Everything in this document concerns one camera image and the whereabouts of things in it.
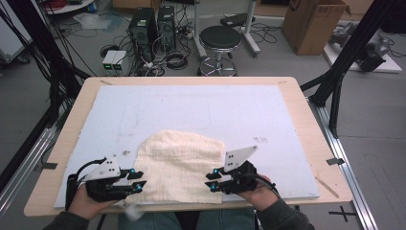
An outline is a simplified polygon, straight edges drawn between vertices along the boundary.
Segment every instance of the person's hand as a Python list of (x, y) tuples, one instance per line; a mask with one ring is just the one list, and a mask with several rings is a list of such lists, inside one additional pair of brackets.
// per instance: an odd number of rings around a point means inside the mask
[[(264, 179), (271, 181), (268, 177), (261, 175)], [(248, 202), (250, 202), (255, 209), (258, 211), (262, 211), (272, 204), (276, 203), (279, 198), (275, 195), (274, 192), (272, 192), (270, 189), (268, 189), (266, 186), (264, 186), (261, 183), (258, 183), (257, 188), (254, 191), (247, 191), (244, 193), (237, 194), (238, 196), (241, 196), (242, 198), (246, 199)]]
[(95, 201), (87, 195), (86, 186), (82, 184), (79, 186), (68, 212), (90, 220), (101, 210), (117, 203), (118, 201), (119, 200), (105, 202)]

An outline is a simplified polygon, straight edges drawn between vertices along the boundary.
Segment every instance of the crumpled towel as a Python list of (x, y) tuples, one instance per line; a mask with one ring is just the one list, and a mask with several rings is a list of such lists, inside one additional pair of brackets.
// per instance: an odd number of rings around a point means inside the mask
[(125, 202), (221, 203), (222, 193), (210, 192), (205, 182), (207, 173), (222, 167), (222, 152), (222, 142), (195, 133), (165, 130), (152, 135), (140, 146), (134, 166), (144, 172), (139, 180), (147, 184)]

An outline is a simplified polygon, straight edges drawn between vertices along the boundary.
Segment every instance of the metal stand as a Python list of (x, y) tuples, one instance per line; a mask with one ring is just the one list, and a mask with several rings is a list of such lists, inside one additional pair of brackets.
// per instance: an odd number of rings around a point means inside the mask
[[(255, 5), (257, 4), (257, 0), (250, 0), (250, 4), (248, 7), (248, 14), (247, 14), (247, 21), (245, 22), (245, 30), (244, 30), (244, 37), (247, 40), (248, 44), (250, 45), (251, 49), (254, 52), (254, 57), (257, 56), (257, 54), (260, 53), (260, 49), (257, 45), (257, 43), (254, 41), (254, 39), (250, 35), (250, 30), (251, 30), (251, 22), (254, 16), (254, 10), (255, 10)], [(193, 40), (194, 44), (196, 44), (197, 51), (199, 52), (200, 59), (206, 59), (207, 58), (207, 53), (206, 50), (203, 48), (203, 46), (200, 44), (199, 40), (199, 32), (200, 32), (200, 26), (199, 26), (199, 18), (200, 18), (200, 0), (194, 0), (194, 31), (193, 31)]]
[(254, 16), (255, 5), (257, 4), (257, 0), (251, 0), (250, 5), (248, 7), (248, 14), (247, 14), (247, 21), (245, 22), (245, 30), (244, 30), (244, 37), (247, 40), (248, 44), (250, 45), (251, 49), (254, 52), (254, 57), (260, 53), (260, 49), (254, 39), (251, 37), (250, 30), (252, 19)]
[(343, 48), (331, 68), (317, 79), (311, 80), (301, 86), (302, 91), (320, 84), (316, 93), (309, 97), (311, 103), (324, 107), (326, 100), (332, 93), (330, 119), (328, 127), (334, 138), (337, 135), (337, 117), (341, 96), (341, 87), (344, 76), (356, 61), (361, 51), (371, 40), (382, 22), (395, 7), (397, 0), (375, 0), (355, 29), (346, 46)]

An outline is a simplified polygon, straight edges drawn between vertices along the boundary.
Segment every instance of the metal frame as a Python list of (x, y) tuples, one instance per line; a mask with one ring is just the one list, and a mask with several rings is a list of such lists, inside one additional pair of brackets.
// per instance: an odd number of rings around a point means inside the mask
[(315, 114), (315, 116), (317, 115), (320, 119), (321, 122), (320, 126), (323, 129), (323, 132), (326, 136), (326, 139), (331, 147), (334, 156), (337, 159), (340, 158), (343, 159), (345, 162), (344, 164), (341, 164), (339, 167), (352, 191), (353, 196), (352, 203), (355, 207), (355, 210), (358, 214), (359, 220), (361, 221), (363, 228), (365, 230), (377, 230), (378, 228), (372, 216), (370, 207), (368, 206), (367, 200), (364, 198), (361, 188), (358, 185), (356, 177), (352, 171), (349, 159), (347, 158), (346, 153), (344, 152), (343, 146), (341, 145), (340, 140), (338, 138), (335, 138), (333, 133), (329, 129), (328, 111), (326, 110), (325, 107), (317, 107), (315, 104), (312, 103), (310, 103), (309, 105), (317, 111), (317, 114)]
[(6, 214), (12, 201), (15, 199), (15, 197), (18, 195), (18, 192), (24, 186), (42, 154), (51, 145), (51, 142), (54, 139), (55, 135), (55, 125), (43, 130), (23, 163), (20, 165), (14, 176), (11, 178), (8, 185), (4, 188), (3, 193), (0, 195), (0, 219)]

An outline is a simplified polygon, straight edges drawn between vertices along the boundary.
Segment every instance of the black metal pole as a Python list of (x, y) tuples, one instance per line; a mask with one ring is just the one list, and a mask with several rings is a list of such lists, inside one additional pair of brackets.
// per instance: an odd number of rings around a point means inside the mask
[(326, 100), (333, 94), (329, 128), (335, 138), (338, 138), (337, 117), (344, 76), (398, 1), (401, 0), (374, 0), (331, 68), (319, 78), (301, 86), (305, 91), (320, 84), (316, 93), (309, 97), (310, 102), (317, 106), (325, 106)]

